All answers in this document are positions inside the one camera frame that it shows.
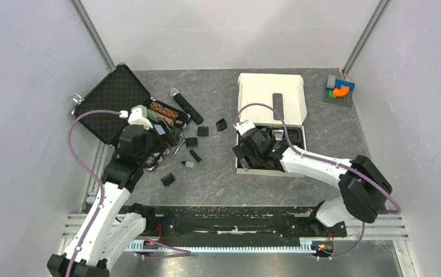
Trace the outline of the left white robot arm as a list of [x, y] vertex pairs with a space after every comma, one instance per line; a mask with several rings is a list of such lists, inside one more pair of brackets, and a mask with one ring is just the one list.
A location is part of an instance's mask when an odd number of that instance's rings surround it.
[[129, 125], [122, 130], [82, 226], [65, 251], [53, 254], [47, 262], [51, 276], [109, 276], [112, 266], [135, 237], [156, 230], [154, 209], [138, 203], [133, 204], [114, 231], [110, 229], [143, 176], [147, 160], [166, 148], [155, 128]]

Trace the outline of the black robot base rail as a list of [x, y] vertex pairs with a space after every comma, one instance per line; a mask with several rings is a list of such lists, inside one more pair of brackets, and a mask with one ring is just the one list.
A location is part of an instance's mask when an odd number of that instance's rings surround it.
[[144, 206], [138, 203], [105, 209], [98, 217], [83, 225], [91, 225], [88, 232], [109, 230], [118, 216], [135, 215], [121, 223], [141, 222], [141, 235], [160, 235], [163, 238], [184, 238], [200, 235], [279, 235], [288, 238], [346, 237], [344, 220], [338, 219], [330, 227], [319, 222], [315, 214], [318, 206]]

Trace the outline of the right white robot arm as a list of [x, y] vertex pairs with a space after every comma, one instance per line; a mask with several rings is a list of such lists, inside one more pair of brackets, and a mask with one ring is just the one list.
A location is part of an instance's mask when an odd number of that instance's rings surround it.
[[255, 126], [235, 129], [238, 144], [232, 150], [244, 170], [263, 167], [303, 175], [339, 190], [339, 197], [323, 201], [311, 213], [308, 226], [315, 235], [324, 235], [348, 219], [373, 223], [391, 194], [391, 186], [365, 156], [353, 160], [331, 158], [307, 152], [287, 141], [273, 140]]

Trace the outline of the white clipper kit box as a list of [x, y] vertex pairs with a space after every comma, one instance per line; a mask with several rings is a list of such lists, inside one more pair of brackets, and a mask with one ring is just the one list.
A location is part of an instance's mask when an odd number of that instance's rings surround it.
[[241, 73], [238, 86], [241, 123], [251, 121], [272, 140], [289, 137], [293, 145], [306, 149], [307, 106], [301, 75]]

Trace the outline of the black clipper comb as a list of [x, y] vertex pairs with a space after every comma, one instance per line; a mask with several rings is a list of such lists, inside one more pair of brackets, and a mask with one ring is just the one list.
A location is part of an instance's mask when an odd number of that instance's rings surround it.
[[198, 146], [198, 139], [196, 137], [188, 137], [185, 139], [185, 143], [188, 149], [196, 148]]
[[176, 181], [172, 173], [169, 173], [161, 178], [164, 187], [168, 187]]
[[216, 122], [216, 129], [218, 132], [222, 132], [223, 130], [227, 129], [227, 127], [228, 125], [225, 118], [222, 118]]
[[197, 136], [198, 137], [208, 137], [209, 136], [209, 127], [208, 126], [199, 126], [197, 128]]

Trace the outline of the small oil bottle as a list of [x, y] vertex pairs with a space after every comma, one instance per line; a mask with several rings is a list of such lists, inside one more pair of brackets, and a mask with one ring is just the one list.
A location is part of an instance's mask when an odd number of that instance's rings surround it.
[[190, 161], [181, 161], [180, 162], [182, 165], [189, 167], [189, 168], [193, 168], [194, 167], [194, 163], [190, 162]]

